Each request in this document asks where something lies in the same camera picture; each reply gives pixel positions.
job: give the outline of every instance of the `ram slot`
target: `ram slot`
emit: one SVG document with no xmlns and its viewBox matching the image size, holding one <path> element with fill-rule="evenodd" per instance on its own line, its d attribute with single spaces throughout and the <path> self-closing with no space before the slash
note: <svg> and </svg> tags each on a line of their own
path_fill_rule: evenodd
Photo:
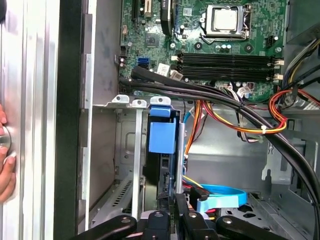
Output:
<svg viewBox="0 0 320 240">
<path fill-rule="evenodd" d="M 273 71 L 267 69 L 239 69 L 222 67 L 182 67 L 180 73 L 185 78 L 195 81 L 233 80 L 239 82 L 265 82 L 271 80 Z"/>
<path fill-rule="evenodd" d="M 182 53 L 178 63 L 184 66 L 221 66 L 235 68 L 272 68 L 274 59 L 268 56 Z"/>
</svg>

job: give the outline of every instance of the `screw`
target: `screw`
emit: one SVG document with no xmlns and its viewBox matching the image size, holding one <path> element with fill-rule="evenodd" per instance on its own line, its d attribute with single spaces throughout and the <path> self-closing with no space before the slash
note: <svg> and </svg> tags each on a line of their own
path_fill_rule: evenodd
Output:
<svg viewBox="0 0 320 240">
<path fill-rule="evenodd" d="M 191 218 L 196 218 L 196 217 L 197 217 L 197 214 L 194 213 L 194 212 L 189 212 L 189 217 L 191 217 Z"/>
<path fill-rule="evenodd" d="M 224 221 L 226 224 L 232 224 L 231 219 L 227 217 L 223 218 L 222 221 Z"/>
<path fill-rule="evenodd" d="M 163 217 L 164 215 L 161 214 L 160 212 L 157 212 L 157 213 L 155 214 L 155 216 L 156 216 L 157 218 L 161 218 L 161 217 Z"/>
<path fill-rule="evenodd" d="M 128 219 L 128 218 L 124 218 L 121 222 L 122 222 L 123 224 L 127 224 L 127 223 L 130 223 L 131 220 Z"/>
</svg>

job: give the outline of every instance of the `blue sata port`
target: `blue sata port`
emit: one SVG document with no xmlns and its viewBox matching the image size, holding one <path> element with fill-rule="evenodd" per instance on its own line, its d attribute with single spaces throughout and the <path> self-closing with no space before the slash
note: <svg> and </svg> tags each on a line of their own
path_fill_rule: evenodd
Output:
<svg viewBox="0 0 320 240">
<path fill-rule="evenodd" d="M 144 69 L 149 69 L 150 58 L 149 57 L 138 57 L 137 65 Z"/>
<path fill-rule="evenodd" d="M 150 58 L 149 57 L 138 57 L 138 64 L 149 64 Z"/>
</svg>

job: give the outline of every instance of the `finger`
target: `finger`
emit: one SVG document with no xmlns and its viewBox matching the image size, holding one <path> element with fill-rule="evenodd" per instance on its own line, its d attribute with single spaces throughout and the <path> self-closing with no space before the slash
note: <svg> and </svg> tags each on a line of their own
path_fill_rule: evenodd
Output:
<svg viewBox="0 0 320 240">
<path fill-rule="evenodd" d="M 16 174 L 11 173 L 10 181 L 2 194 L 0 194 L 0 203 L 4 203 L 13 193 L 16 185 Z"/>
<path fill-rule="evenodd" d="M 0 122 L 2 124 L 6 124 L 7 123 L 7 115 L 4 111 L 0 110 Z"/>
<path fill-rule="evenodd" d="M 2 172 L 0 174 L 0 193 L 3 193 L 11 179 L 11 174 L 15 168 L 15 162 L 16 158 L 10 156 L 4 163 Z"/>
<path fill-rule="evenodd" d="M 5 135 L 5 130 L 4 130 L 4 128 L 3 128 L 2 126 L 3 126 L 3 125 L 2 125 L 2 123 L 0 122 L 0 136 Z"/>
<path fill-rule="evenodd" d="M 4 166 L 4 160 L 6 159 L 7 152 L 8 148 L 6 148 L 5 146 L 0 147 L 0 173 L 2 171 L 2 167 Z"/>
</svg>

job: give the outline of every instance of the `cable tie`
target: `cable tie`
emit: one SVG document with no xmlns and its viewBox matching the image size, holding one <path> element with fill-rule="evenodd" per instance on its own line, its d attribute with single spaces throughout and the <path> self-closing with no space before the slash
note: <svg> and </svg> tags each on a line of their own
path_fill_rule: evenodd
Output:
<svg viewBox="0 0 320 240">
<path fill-rule="evenodd" d="M 266 134 L 267 126 L 266 125 L 262 125 L 261 126 L 261 130 L 262 130 L 262 134 Z"/>
</svg>

